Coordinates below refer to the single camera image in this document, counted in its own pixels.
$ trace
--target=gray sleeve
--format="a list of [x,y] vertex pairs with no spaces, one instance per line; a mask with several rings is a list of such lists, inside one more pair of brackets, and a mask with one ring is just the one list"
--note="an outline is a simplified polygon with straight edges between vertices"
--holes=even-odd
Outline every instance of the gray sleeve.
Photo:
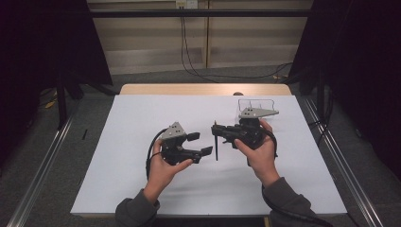
[[[265,188],[263,190],[263,196],[283,210],[304,216],[316,217],[316,214],[310,209],[310,201],[303,195],[296,194],[285,178],[280,178],[275,183]],[[315,226],[310,222],[289,218],[273,210],[270,212],[270,221],[273,227]]]
[[151,204],[144,196],[144,190],[134,199],[124,199],[115,209],[115,221],[121,227],[150,226],[156,219],[160,203]]

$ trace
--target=white tabletop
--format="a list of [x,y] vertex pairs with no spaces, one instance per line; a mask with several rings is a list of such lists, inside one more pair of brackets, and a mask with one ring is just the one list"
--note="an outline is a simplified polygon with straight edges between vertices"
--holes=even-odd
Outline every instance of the white tabletop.
[[[239,98],[273,99],[279,114],[267,117],[278,141],[276,166],[297,193],[312,203],[318,214],[346,213],[331,175],[310,133],[295,96],[117,96],[98,142],[72,214],[112,216],[125,198],[134,197],[146,184],[148,147],[161,129],[179,121],[186,132],[200,139],[183,147],[214,145],[211,126],[234,125]],[[218,154],[179,173],[162,193],[158,216],[230,217],[265,216],[261,183],[243,154],[221,144]]]

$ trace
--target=person's left hand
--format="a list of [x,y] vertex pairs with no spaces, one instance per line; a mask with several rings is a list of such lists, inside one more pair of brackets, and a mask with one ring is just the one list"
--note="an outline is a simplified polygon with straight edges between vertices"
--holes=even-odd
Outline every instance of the person's left hand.
[[193,163],[191,159],[187,159],[175,166],[171,166],[163,160],[162,153],[160,153],[161,146],[162,140],[157,140],[154,143],[152,152],[154,156],[150,162],[148,183],[144,188],[144,195],[152,204],[157,201],[162,191],[171,183],[174,176]]

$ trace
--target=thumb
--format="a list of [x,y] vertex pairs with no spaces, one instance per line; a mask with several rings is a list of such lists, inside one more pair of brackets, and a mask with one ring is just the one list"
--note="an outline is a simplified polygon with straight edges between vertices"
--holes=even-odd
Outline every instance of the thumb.
[[175,165],[174,166],[175,173],[181,172],[184,169],[188,168],[189,166],[192,165],[193,162],[194,161],[192,161],[192,159],[187,159],[187,160],[185,160],[183,162],[180,162],[179,164]]
[[247,158],[250,158],[253,155],[253,150],[246,146],[242,141],[239,139],[234,140],[236,147],[245,155]]

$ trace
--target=hand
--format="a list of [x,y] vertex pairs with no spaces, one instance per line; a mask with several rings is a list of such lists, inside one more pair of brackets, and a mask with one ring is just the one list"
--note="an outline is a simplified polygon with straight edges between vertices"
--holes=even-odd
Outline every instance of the hand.
[[[272,132],[272,127],[265,120],[259,119],[259,122],[265,130]],[[235,145],[247,156],[254,174],[265,187],[280,178],[274,165],[274,143],[269,136],[265,136],[262,146],[257,149],[249,148],[239,139],[235,140]]]
[[171,166],[162,158],[160,153],[160,147],[162,146],[162,140],[157,140],[153,146],[154,155],[150,162],[150,173],[148,183],[144,188],[145,197],[154,204],[159,198],[162,191],[171,183],[174,176],[191,166],[192,160],[187,159],[175,166]]

